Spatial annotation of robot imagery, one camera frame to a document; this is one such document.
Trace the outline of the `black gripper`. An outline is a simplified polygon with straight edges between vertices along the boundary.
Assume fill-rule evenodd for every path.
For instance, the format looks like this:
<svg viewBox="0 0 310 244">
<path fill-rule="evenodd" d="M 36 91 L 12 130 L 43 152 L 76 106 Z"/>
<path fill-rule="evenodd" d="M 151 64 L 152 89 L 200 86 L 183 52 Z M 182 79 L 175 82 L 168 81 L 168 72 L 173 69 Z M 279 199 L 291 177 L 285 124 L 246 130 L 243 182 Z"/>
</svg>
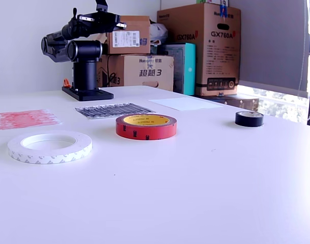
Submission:
<svg viewBox="0 0 310 244">
<path fill-rule="evenodd" d="M 109 12 L 95 12 L 78 15 L 78 22 L 86 26 L 88 34 L 111 33 L 116 30 L 126 29 L 127 23 L 121 22 L 121 16 Z"/>
</svg>

